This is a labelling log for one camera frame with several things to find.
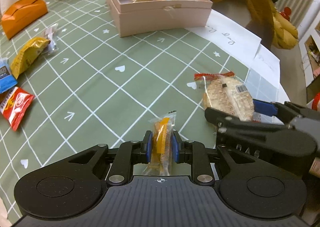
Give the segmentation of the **white paper sheet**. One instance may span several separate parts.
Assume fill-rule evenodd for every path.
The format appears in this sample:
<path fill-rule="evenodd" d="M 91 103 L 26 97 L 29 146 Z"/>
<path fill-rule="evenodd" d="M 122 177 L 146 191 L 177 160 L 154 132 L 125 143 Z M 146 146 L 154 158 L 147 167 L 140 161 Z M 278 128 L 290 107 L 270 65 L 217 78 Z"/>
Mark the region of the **white paper sheet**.
<path fill-rule="evenodd" d="M 280 84 L 280 60 L 257 35 L 223 14 L 212 10 L 205 27 L 188 28 L 256 71 L 274 87 Z"/>

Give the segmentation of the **pink cardboard box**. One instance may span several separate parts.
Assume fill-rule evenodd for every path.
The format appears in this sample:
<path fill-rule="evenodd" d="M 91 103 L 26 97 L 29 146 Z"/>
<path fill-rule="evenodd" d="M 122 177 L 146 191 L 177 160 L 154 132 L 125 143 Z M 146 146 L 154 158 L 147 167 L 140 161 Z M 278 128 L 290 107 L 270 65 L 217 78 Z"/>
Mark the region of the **pink cardboard box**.
<path fill-rule="evenodd" d="M 203 27 L 210 0 L 106 0 L 120 37 L 157 30 Z"/>

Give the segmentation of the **red snack packet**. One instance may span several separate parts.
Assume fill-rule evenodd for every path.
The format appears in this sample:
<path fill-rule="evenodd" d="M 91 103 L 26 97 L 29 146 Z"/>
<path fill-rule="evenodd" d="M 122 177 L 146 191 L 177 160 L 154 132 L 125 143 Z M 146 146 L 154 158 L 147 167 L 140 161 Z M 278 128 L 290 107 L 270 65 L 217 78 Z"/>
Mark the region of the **red snack packet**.
<path fill-rule="evenodd" d="M 1 114 L 16 131 L 35 96 L 20 87 L 10 89 L 1 102 Z"/>

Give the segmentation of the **blue snack packet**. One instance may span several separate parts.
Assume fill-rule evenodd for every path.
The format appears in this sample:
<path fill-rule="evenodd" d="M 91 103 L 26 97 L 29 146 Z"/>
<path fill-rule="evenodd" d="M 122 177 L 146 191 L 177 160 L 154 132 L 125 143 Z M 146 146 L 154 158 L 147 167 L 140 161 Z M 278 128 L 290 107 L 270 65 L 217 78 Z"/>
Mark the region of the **blue snack packet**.
<path fill-rule="evenodd" d="M 17 80 L 11 73 L 8 59 L 0 59 L 0 93 L 2 94 L 16 85 Z"/>

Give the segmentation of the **orange tissue box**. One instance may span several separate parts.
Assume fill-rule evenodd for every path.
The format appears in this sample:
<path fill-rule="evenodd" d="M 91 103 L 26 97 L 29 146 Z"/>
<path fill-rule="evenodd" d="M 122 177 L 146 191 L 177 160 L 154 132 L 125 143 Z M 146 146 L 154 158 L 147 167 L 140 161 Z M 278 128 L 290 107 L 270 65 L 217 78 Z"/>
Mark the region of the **orange tissue box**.
<path fill-rule="evenodd" d="M 7 39 L 48 12 L 44 0 L 1 0 L 1 26 Z"/>

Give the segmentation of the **green grid tablecloth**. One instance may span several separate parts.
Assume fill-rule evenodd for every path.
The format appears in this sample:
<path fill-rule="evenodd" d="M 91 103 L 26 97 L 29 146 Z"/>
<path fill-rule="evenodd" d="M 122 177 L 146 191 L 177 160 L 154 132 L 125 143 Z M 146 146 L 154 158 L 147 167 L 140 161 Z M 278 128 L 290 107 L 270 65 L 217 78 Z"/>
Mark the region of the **green grid tablecloth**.
<path fill-rule="evenodd" d="M 11 222 L 21 217 L 14 186 L 22 176 L 97 144 L 140 140 L 169 112 L 182 139 L 213 147 L 194 75 L 231 71 L 245 81 L 249 71 L 186 29 L 122 38 L 106 0 L 45 2 L 47 15 L 10 40 L 1 35 L 1 57 L 13 60 L 29 39 L 57 25 L 56 51 L 18 78 L 35 96 L 19 128 L 1 119 L 1 198 Z"/>

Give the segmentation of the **small orange snack packet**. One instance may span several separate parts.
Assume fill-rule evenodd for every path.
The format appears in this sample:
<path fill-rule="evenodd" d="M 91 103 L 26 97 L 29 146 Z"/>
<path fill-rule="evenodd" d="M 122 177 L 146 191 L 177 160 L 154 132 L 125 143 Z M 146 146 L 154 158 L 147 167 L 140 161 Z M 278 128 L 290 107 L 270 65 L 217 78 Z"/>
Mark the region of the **small orange snack packet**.
<path fill-rule="evenodd" d="M 169 176 L 172 165 L 172 136 L 176 111 L 151 119 L 153 124 L 151 158 L 143 176 Z"/>

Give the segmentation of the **red-trim rice cracker packet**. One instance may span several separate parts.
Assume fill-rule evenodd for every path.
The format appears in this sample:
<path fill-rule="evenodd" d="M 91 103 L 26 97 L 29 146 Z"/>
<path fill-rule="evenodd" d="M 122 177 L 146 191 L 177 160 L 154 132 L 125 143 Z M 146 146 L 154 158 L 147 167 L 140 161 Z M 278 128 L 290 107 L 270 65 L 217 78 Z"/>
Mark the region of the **red-trim rice cracker packet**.
<path fill-rule="evenodd" d="M 214 108 L 236 116 L 241 121 L 252 121 L 253 98 L 244 83 L 233 72 L 223 74 L 197 73 L 194 81 L 203 90 L 204 108 Z"/>

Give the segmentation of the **yellow snack packet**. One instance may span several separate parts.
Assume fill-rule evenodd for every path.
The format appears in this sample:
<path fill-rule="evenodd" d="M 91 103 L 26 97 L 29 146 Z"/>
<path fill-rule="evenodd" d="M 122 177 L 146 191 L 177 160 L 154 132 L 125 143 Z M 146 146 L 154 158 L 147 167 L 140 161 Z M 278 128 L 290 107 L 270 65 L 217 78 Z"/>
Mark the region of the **yellow snack packet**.
<path fill-rule="evenodd" d="M 10 65 L 11 73 L 15 79 L 25 72 L 50 44 L 44 37 L 31 38 L 18 52 Z"/>

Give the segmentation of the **small clear silver packet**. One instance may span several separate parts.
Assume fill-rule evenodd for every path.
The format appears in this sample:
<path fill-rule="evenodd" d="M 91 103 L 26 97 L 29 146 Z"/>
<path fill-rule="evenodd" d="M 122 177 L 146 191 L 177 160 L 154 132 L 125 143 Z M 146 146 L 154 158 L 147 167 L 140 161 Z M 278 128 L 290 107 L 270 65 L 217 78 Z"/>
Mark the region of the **small clear silver packet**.
<path fill-rule="evenodd" d="M 57 50 L 58 26 L 58 23 L 54 23 L 44 30 L 43 36 L 50 41 L 48 46 L 46 46 L 46 48 L 43 51 L 44 54 L 52 54 Z"/>

